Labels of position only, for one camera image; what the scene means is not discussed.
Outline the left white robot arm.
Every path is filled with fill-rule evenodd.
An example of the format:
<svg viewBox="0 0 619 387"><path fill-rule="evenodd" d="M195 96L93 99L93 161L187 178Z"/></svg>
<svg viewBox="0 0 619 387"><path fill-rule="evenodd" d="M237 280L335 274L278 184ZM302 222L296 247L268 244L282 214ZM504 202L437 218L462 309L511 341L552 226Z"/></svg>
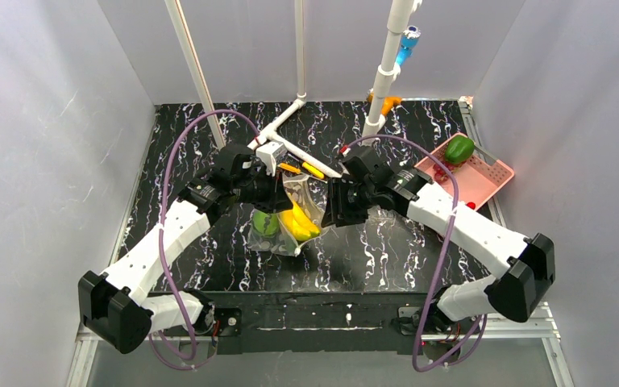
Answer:
<svg viewBox="0 0 619 387"><path fill-rule="evenodd" d="M252 204L271 214L293 204L276 173L286 147L276 141L255 150L228 144L213 165L164 206L158 223L120 260L78 282L81 323L122 354L134 351L151 333L182 325L194 333L212 302L194 291L150 296L170 265L232 206Z"/></svg>

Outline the green toy bell pepper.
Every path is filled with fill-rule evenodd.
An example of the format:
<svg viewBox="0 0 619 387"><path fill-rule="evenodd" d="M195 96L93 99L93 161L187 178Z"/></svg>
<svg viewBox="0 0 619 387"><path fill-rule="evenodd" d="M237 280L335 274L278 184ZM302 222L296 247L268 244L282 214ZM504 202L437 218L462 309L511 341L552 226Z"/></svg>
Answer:
<svg viewBox="0 0 619 387"><path fill-rule="evenodd" d="M459 165L466 162L476 149L475 142L466 136L457 135L450 139L444 152L447 163Z"/></svg>

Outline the green toy watermelon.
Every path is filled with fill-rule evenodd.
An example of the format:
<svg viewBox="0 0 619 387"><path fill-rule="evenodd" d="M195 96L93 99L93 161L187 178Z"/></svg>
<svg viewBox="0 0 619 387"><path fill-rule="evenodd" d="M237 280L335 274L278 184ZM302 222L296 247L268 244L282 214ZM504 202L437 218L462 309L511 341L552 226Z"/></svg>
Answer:
<svg viewBox="0 0 619 387"><path fill-rule="evenodd" d="M280 222L276 214L255 210L252 215L252 226L257 234L265 238L271 238L280 233Z"/></svg>

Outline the red toy grapes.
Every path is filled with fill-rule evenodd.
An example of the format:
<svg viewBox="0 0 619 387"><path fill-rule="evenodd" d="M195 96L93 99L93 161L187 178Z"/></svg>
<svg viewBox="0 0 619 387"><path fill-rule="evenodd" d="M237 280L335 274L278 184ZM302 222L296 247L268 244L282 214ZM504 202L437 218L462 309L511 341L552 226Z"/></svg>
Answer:
<svg viewBox="0 0 619 387"><path fill-rule="evenodd" d="M447 162L444 162L443 165L452 174L456 173L462 166L462 164L449 164ZM434 169L434 180L437 183L442 184L450 179L449 175L444 172L443 168L440 165L434 164L433 169Z"/></svg>

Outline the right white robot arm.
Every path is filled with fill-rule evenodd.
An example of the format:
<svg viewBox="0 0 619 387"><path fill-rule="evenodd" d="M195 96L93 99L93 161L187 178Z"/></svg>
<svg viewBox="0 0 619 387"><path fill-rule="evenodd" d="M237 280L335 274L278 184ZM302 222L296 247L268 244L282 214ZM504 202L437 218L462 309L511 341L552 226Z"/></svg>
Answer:
<svg viewBox="0 0 619 387"><path fill-rule="evenodd" d="M555 280L553 241L529 238L459 203L429 175L410 167L392 168L373 148L354 146L339 156L344 172L328 181L322 226L364 223L374 206L393 210L440 235L451 219L451 242L476 258L489 275L434 293L427 317L438 326L481 314L498 313L526 322Z"/></svg>

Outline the clear polka dot zip bag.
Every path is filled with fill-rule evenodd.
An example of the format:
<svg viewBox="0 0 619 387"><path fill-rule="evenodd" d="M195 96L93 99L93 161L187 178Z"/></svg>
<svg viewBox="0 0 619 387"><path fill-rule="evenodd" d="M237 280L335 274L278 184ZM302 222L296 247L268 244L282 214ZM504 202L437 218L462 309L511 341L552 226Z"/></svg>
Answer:
<svg viewBox="0 0 619 387"><path fill-rule="evenodd" d="M311 178L297 175L284 178L285 191L293 208L276 214L254 210L247 246L252 251L282 256L299 256L301 248L322 235L324 211L310 195Z"/></svg>

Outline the yellow toy banana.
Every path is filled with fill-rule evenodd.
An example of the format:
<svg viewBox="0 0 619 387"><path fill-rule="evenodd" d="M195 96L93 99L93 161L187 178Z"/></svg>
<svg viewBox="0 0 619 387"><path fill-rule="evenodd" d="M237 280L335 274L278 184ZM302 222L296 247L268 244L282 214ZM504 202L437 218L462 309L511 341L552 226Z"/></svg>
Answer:
<svg viewBox="0 0 619 387"><path fill-rule="evenodd" d="M305 242L313 237L309 232L302 228L294 219L292 210L282 211L279 214L282 224L285 226L290 235L299 242Z"/></svg>
<svg viewBox="0 0 619 387"><path fill-rule="evenodd" d="M293 202L293 217L295 221L304 229L306 229L312 237L319 236L321 234L321 230L317 227L308 217L304 210L296 203Z"/></svg>

